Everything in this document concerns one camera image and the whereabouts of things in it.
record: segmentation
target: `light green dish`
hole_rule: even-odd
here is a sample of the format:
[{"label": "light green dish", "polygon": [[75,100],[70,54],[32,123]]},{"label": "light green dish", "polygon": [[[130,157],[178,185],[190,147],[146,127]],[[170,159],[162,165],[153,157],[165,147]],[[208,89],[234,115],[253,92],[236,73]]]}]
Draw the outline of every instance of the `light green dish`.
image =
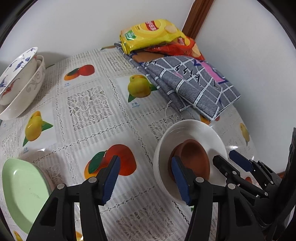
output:
[{"label": "light green dish", "polygon": [[50,195],[47,182],[33,164],[8,158],[2,170],[2,184],[11,217],[28,234]]}]

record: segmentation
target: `stacked bowl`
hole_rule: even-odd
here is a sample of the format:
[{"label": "stacked bowl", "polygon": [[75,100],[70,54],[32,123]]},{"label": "stacked bowl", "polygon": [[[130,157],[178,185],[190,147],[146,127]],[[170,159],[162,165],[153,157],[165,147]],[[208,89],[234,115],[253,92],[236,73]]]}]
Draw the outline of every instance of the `stacked bowl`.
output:
[{"label": "stacked bowl", "polygon": [[36,97],[45,78],[45,62],[33,47],[18,56],[0,76],[0,120],[23,113]]}]

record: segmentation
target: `plaid cloth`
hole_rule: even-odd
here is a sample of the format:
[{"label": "plaid cloth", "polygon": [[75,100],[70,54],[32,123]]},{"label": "plaid cloth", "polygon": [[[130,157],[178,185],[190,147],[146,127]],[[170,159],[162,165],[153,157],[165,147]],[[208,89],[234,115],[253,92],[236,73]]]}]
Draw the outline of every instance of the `plaid cloth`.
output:
[{"label": "plaid cloth", "polygon": [[216,119],[240,94],[206,61],[188,56],[167,56],[142,64],[115,46],[167,99],[175,110],[195,108],[210,121]]}]

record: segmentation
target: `white bowl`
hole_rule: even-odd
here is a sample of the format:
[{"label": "white bowl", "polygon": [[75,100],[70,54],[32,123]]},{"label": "white bowl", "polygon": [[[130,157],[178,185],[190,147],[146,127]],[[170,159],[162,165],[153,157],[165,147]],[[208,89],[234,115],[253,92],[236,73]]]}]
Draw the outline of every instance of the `white bowl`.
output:
[{"label": "white bowl", "polygon": [[0,76],[0,105],[8,105],[36,72],[36,52],[30,48],[18,56]]},{"label": "white bowl", "polygon": [[160,189],[175,202],[186,205],[177,184],[168,174],[168,159],[173,149],[180,143],[194,139],[205,149],[210,161],[211,184],[225,186],[226,178],[213,165],[213,157],[221,155],[228,159],[225,146],[218,134],[207,124],[198,120],[182,120],[173,124],[159,141],[153,158],[153,172]]},{"label": "white bowl", "polygon": [[37,55],[37,70],[19,92],[15,99],[6,107],[0,105],[0,119],[9,120],[23,113],[36,97],[45,78],[45,62],[41,55]]}]

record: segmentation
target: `snack bag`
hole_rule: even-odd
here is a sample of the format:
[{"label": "snack bag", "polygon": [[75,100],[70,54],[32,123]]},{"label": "snack bag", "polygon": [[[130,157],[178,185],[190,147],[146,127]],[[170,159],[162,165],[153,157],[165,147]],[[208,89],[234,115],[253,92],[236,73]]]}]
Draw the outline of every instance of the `snack bag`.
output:
[{"label": "snack bag", "polygon": [[186,36],[165,19],[141,23],[120,32],[120,41],[123,51],[129,54],[132,50],[170,43],[174,39]]},{"label": "snack bag", "polygon": [[145,49],[151,53],[161,53],[167,55],[186,55],[196,58],[198,60],[205,60],[204,56],[199,51],[197,44],[192,38],[185,36],[174,39],[171,43],[166,45],[159,45],[148,47]]}]

